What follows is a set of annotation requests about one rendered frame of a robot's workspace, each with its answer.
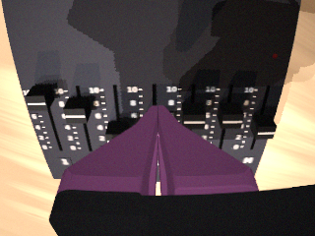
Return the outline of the black lighting desk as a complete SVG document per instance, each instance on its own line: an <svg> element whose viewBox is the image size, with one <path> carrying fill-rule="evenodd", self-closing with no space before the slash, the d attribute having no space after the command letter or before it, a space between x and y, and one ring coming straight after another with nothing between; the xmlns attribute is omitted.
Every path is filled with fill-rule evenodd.
<svg viewBox="0 0 315 236"><path fill-rule="evenodd" d="M1 0L53 179L153 105L255 175L278 127L300 2Z"/></svg>

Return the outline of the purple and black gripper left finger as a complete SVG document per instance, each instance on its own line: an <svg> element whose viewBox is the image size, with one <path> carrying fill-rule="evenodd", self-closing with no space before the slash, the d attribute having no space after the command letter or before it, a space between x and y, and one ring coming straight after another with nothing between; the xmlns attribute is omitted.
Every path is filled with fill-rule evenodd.
<svg viewBox="0 0 315 236"><path fill-rule="evenodd" d="M62 174L64 190L138 192L155 196L158 173L158 106L131 128L83 157Z"/></svg>

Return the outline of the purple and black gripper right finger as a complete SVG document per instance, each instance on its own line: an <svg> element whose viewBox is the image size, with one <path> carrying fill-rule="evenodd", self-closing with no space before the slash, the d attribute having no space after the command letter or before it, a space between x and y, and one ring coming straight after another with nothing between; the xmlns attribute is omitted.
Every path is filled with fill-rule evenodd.
<svg viewBox="0 0 315 236"><path fill-rule="evenodd" d="M259 191L250 167L181 125L157 107L160 195Z"/></svg>

